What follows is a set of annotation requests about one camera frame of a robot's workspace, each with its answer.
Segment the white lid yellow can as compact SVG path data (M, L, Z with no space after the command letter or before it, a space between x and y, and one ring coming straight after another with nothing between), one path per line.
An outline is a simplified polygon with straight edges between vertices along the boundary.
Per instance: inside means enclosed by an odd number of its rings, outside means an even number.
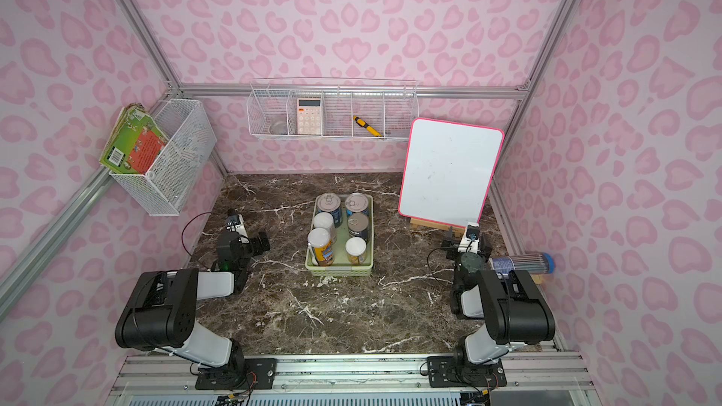
M330 266L334 262L333 239L327 229L316 227L308 233L308 250L313 266Z

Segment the white lid can back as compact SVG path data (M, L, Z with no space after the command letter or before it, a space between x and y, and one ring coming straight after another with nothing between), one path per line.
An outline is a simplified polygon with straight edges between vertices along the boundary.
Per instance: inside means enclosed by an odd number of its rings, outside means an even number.
M329 212L320 212L319 214L316 214L313 218L313 227L316 229L325 229L329 233L330 241L337 241L334 216L329 214Z

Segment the blue soup can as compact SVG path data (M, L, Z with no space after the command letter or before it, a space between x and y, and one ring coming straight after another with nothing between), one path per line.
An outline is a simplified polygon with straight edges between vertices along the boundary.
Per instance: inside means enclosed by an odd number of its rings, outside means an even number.
M344 201L344 206L348 216L353 214L369 215L370 201L369 198L362 193L352 193Z
M334 227L340 227L342 224L342 210L340 197L335 193L324 193L316 199L316 214L325 212L333 218Z

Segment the green plastic basket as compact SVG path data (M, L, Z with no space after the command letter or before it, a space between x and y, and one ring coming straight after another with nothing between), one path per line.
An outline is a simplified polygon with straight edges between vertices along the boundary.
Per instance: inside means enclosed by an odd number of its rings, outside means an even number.
M374 220L373 220L373 214L374 214L374 201L371 195L365 194L370 201L370 208L369 208L369 215L368 218L370 220L370 238L367 242L368 250L367 250L367 258L366 262L362 265L351 265L350 261L347 259L347 253L345 251L345 244L346 242L352 238L349 235L348 229L347 229L347 212L344 206L344 201L348 197L348 195L342 195L337 194L340 197L341 200L341 210L342 210L342 224L340 227L336 227L336 233L337 233L337 241L333 242L333 250L334 250L334 262L330 266L313 266L311 264L311 254L310 251L306 250L306 269L310 271L314 276L334 276L334 277L359 277L359 276L369 276L372 273L372 268L374 265ZM314 209L313 209L313 216L311 219L311 225L309 228L308 233L315 229L313 227L313 218L316 215L316 199L314 202Z

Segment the blue lid pencil jar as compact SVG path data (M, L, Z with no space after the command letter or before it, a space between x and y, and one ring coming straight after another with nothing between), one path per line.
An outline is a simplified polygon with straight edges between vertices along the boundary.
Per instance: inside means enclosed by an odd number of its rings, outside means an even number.
M535 252L522 255L510 255L506 257L495 257L488 260L490 268L507 276L512 271L527 271L533 276L538 274L552 274L555 270L555 263L547 253Z

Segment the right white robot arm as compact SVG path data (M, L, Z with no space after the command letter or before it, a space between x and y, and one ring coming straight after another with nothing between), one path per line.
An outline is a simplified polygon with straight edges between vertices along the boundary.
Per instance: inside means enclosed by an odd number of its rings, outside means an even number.
M493 257L487 235L474 223L457 244L445 241L442 249L454 262L452 313L481 322L455 350L457 370L498 370L503 356L555 338L556 320L535 282L536 276L554 272L551 256Z

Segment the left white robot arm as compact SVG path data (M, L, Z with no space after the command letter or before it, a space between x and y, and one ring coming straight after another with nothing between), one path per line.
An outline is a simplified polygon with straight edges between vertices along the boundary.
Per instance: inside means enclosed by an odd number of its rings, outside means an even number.
M230 210L216 241L212 268L145 272L120 314L115 340L123 349L162 351L199 366L200 377L242 376L240 344L197 320L197 304L243 292L252 259L271 249L267 233L248 234L242 214Z

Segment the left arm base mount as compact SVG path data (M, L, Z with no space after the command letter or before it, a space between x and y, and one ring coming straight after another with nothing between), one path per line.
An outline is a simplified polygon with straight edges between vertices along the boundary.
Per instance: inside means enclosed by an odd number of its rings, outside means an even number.
M250 358L244 361L242 368L200 368L195 390L270 390L276 378L277 366L278 359L275 358Z

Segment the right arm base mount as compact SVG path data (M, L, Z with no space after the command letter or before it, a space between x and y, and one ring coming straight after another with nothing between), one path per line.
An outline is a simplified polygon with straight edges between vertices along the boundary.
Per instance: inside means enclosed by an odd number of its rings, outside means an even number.
M506 370L500 361L487 365L458 362L452 356L430 356L425 370L430 387L474 387L494 390L508 385Z

